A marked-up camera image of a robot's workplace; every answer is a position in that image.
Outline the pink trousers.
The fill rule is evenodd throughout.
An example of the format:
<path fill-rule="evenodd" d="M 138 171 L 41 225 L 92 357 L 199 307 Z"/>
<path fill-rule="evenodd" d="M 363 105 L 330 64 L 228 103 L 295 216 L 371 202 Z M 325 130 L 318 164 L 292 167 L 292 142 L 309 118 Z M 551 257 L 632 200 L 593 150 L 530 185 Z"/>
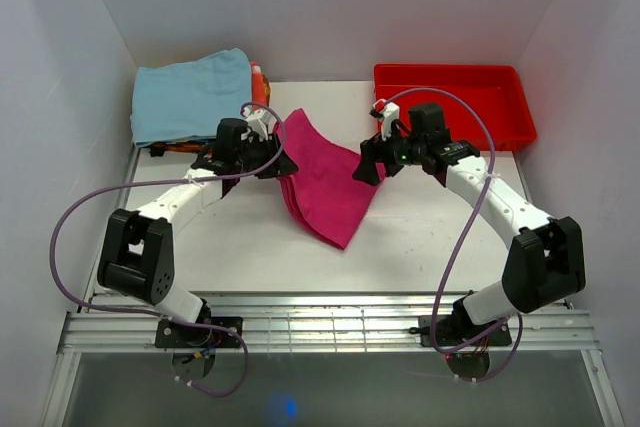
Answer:
<path fill-rule="evenodd" d="M 304 110 L 289 114 L 284 129 L 284 152 L 298 167 L 279 179 L 291 217 L 325 244 L 346 249 L 378 188 L 352 178 L 360 155 L 321 135 Z"/>

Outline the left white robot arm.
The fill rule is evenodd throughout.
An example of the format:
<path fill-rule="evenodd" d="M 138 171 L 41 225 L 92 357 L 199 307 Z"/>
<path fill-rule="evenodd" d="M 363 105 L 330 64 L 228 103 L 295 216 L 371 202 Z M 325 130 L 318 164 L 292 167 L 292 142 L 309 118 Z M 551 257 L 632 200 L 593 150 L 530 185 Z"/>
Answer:
<path fill-rule="evenodd" d="M 174 241 L 203 210 L 222 200 L 246 176 L 278 178 L 298 167 L 286 154 L 286 134 L 258 117 L 226 118 L 179 182 L 135 209 L 118 209 L 107 222 L 98 284 L 135 298 L 171 320 L 190 346 L 205 344 L 212 323 L 205 301 L 175 277 Z"/>

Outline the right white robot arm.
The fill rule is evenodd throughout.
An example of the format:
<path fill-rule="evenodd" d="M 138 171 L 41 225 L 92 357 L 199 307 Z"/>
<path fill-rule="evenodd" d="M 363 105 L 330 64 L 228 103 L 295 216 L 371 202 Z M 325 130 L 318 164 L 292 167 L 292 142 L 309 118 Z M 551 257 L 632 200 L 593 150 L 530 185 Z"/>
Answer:
<path fill-rule="evenodd" d="M 582 230 L 570 217 L 555 218 L 530 204 L 493 173 L 470 142 L 452 139 L 442 108 L 426 103 L 409 109 L 388 102 L 372 108 L 380 130 L 360 145 L 353 178 L 376 186 L 404 167 L 418 165 L 465 200 L 487 222 L 508 254 L 501 278 L 455 302 L 450 315 L 428 330 L 434 342 L 474 344 L 498 321 L 531 313 L 586 286 Z"/>

